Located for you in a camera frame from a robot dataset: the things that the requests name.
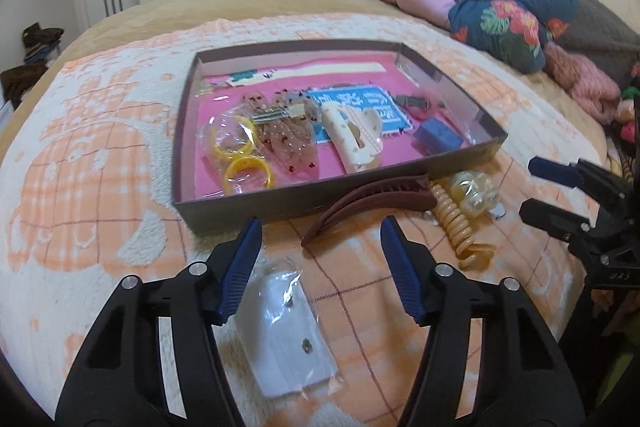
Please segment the beige bed cover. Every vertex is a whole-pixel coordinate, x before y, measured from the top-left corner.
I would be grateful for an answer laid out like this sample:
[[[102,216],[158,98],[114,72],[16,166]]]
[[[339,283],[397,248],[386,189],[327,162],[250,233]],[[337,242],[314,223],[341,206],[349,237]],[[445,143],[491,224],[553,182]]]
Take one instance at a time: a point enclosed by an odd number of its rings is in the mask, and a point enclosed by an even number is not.
[[[68,62],[209,22],[224,26],[229,20],[326,13],[407,16],[378,0],[156,0],[107,17],[72,42],[32,88],[1,131],[1,152],[6,153],[56,74]]]

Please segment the brown shallow cardboard box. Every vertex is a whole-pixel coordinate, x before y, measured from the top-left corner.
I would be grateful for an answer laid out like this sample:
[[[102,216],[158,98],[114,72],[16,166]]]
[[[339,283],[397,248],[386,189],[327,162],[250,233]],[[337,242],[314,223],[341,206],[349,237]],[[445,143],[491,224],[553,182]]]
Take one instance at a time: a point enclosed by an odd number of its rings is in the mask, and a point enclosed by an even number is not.
[[[429,176],[488,161],[503,127],[405,43],[279,41],[198,52],[172,152],[172,202],[196,233],[279,221],[355,195],[425,208]]]

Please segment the yellow hoop earrings bag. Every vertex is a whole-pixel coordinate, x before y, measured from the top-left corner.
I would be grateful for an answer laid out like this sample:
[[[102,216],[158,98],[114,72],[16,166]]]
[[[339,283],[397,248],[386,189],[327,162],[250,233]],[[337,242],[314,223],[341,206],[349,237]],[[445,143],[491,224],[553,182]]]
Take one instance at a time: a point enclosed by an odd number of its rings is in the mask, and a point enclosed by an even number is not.
[[[224,196],[276,186],[273,170],[260,150],[257,126],[247,115],[226,112],[210,118],[202,128],[201,144]]]

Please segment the cream claw hair clip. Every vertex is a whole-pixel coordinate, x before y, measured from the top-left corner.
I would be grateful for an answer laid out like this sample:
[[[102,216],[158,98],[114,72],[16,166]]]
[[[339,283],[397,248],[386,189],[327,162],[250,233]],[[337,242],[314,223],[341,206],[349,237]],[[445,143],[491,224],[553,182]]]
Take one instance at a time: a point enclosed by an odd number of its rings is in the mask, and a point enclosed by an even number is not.
[[[383,124],[374,109],[324,102],[320,106],[320,115],[323,128],[347,173],[381,166]]]

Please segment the orange white plush blanket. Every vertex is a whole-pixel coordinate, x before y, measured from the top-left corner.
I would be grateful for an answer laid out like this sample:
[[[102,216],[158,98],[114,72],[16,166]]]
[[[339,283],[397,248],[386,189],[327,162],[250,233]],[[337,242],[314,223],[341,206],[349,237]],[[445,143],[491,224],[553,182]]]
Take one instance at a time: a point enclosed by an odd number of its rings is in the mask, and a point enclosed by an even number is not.
[[[524,77],[405,17],[322,14],[215,20],[98,49],[89,31],[22,106],[1,163],[1,349],[47,415],[91,323],[122,277],[172,277],[204,257],[171,204],[170,167],[179,98],[195,54],[235,44],[320,39],[400,42],[469,92],[506,129],[484,169],[506,215],[480,221],[497,248],[482,279],[516,277],[552,332],[582,289],[565,247],[518,219],[529,197],[593,216],[586,196],[533,179],[535,155],[603,162],[602,128],[546,77]],[[337,379],[316,395],[260,393],[235,328],[216,334],[240,410],[252,426],[393,426],[418,368],[425,334],[402,311],[378,243],[382,213],[369,212],[311,245],[308,220],[268,225],[262,254],[302,269],[337,361]]]

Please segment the pearl hair accessory bag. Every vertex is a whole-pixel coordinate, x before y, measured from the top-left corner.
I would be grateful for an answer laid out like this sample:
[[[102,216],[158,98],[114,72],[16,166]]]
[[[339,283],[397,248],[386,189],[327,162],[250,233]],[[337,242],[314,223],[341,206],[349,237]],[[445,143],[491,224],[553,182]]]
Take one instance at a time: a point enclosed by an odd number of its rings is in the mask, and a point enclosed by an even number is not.
[[[444,183],[447,193],[465,217],[475,219],[488,215],[501,219],[506,215],[499,190],[486,173],[464,170],[447,176]]]

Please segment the orange spiral hair clip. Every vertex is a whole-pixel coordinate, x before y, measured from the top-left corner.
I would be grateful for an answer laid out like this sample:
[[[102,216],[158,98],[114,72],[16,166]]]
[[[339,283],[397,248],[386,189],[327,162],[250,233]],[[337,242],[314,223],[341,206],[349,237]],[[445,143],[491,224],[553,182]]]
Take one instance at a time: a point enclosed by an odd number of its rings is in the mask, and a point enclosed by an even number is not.
[[[458,260],[458,268],[461,271],[486,270],[496,247],[477,242],[469,219],[439,183],[432,181],[430,190],[436,200],[432,213],[449,239]]]

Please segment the white card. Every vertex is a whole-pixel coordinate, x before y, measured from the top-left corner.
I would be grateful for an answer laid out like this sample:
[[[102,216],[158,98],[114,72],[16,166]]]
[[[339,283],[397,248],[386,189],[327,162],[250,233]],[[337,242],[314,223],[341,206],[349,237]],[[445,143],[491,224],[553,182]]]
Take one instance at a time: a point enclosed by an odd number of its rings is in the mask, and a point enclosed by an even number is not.
[[[343,388],[337,361],[292,260],[260,258],[234,316],[259,390],[268,399],[335,395]]]

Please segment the pink knitted blanket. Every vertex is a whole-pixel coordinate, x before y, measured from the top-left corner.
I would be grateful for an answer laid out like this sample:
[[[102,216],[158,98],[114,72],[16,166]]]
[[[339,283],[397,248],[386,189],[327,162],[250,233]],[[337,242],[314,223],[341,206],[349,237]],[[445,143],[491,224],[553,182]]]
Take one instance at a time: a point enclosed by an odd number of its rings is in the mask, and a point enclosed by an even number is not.
[[[548,76],[599,124],[611,124],[620,103],[617,83],[585,55],[566,52],[553,42],[544,48],[544,57]]]

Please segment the pink dotted bow hair clip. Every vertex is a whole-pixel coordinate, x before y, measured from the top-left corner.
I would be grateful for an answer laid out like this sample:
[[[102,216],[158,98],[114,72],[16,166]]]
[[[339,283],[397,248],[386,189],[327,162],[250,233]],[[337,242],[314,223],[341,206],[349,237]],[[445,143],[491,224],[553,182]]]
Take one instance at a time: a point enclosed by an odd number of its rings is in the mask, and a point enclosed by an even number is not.
[[[318,173],[316,130],[318,109],[302,91],[286,89],[271,96],[258,91],[242,96],[258,139],[282,172],[312,178]]]

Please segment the pile of dark clothes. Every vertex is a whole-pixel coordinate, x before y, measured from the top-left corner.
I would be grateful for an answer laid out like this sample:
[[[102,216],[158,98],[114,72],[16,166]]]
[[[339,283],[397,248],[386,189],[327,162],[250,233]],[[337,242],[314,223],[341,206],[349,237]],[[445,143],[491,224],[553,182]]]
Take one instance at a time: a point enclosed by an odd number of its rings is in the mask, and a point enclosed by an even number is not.
[[[1,73],[1,89],[4,101],[17,109],[23,96],[35,87],[39,79],[47,72],[47,60],[53,51],[60,49],[64,29],[58,27],[42,28],[34,23],[23,30],[22,41],[25,48],[23,64]]]

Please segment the dark red banana hair clip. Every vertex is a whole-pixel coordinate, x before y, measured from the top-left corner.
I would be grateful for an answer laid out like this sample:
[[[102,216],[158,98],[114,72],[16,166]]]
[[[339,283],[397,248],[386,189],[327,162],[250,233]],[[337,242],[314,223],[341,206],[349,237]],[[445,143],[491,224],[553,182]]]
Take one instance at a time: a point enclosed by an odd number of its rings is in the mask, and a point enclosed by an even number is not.
[[[307,247],[317,236],[331,230],[350,217],[375,209],[430,211],[437,200],[430,189],[427,174],[394,176],[364,184],[339,199],[314,221],[300,246]]]

